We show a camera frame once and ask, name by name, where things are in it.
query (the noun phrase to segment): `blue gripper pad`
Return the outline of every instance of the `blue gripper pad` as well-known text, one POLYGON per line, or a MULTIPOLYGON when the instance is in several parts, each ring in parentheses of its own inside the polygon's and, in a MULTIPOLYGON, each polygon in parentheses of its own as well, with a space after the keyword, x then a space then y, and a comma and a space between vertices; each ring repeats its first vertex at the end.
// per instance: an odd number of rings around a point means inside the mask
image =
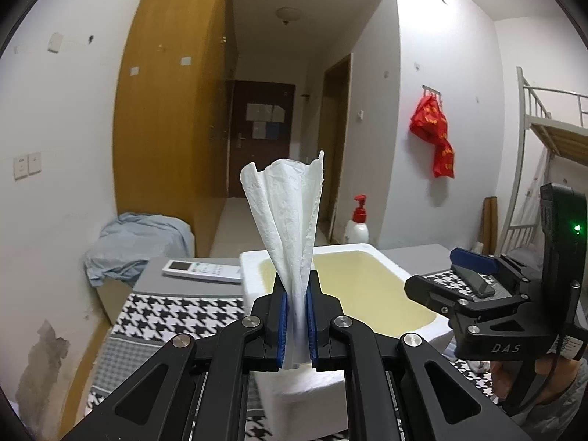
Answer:
POLYGON ((316 360, 319 357, 316 339, 315 312, 312 308, 311 285, 306 288, 306 325, 308 327, 308 348, 311 351, 312 366, 316 367, 316 360))
POLYGON ((498 272, 498 263, 493 257, 482 255, 463 248, 454 248, 449 255, 454 265, 459 265, 474 272, 492 275, 498 272))
POLYGON ((288 296, 282 292, 282 302, 280 304, 280 320, 277 331, 277 365, 281 368, 284 364, 286 355, 286 330, 288 326, 288 296))

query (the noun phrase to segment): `barcode sticker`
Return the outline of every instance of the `barcode sticker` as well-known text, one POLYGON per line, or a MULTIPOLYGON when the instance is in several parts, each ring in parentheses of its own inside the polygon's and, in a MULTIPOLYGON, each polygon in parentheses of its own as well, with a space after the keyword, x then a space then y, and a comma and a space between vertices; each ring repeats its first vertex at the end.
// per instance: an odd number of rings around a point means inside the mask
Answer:
MULTIPOLYGON (((557 344, 559 343, 559 335, 555 338, 552 347, 549 349, 548 353, 555 353, 557 352, 557 344)), ((571 336, 567 336, 563 339, 563 346, 562 352, 560 353, 561 356, 564 358, 568 358, 569 360, 574 359, 578 352, 581 350, 584 342, 582 340, 578 340, 578 338, 573 338, 571 336)))

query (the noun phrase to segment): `wooden cabinet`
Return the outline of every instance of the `wooden cabinet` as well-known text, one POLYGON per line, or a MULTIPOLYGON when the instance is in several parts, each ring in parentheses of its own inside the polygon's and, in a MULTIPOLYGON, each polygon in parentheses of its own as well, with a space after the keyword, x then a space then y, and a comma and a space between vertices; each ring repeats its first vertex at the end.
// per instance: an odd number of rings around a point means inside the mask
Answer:
POLYGON ((188 222, 200 257, 226 199, 231 14, 227 0, 141 0, 116 93, 118 212, 188 222))

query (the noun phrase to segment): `door handle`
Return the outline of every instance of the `door handle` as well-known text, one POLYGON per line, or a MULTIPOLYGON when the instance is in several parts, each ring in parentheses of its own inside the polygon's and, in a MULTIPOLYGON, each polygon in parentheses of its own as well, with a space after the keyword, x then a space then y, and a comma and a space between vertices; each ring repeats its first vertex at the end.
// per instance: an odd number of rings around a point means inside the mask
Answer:
POLYGON ((237 149, 241 149, 241 141, 245 140, 241 133, 237 134, 237 149))

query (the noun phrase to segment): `metal screw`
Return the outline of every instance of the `metal screw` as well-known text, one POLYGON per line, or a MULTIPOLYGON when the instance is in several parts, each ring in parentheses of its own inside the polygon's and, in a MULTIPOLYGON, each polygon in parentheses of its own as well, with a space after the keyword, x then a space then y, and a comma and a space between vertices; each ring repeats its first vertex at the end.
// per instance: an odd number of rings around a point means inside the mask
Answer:
POLYGON ((353 322, 354 322, 354 321, 353 321, 351 318, 349 318, 349 317, 346 317, 345 315, 338 316, 338 317, 337 317, 337 318, 334 320, 334 323, 335 323, 335 324, 336 324, 336 326, 338 326, 339 328, 349 328, 353 322))
POLYGON ((190 344, 190 341, 192 341, 192 337, 190 335, 181 333, 173 338, 172 343, 176 348, 184 348, 190 344))
POLYGON ((245 317, 243 320, 241 320, 241 323, 243 323, 244 327, 255 328, 261 323, 261 320, 255 315, 249 315, 248 317, 245 317))
POLYGON ((423 339, 416 333, 405 334, 403 340, 408 346, 419 346, 423 342, 423 339))

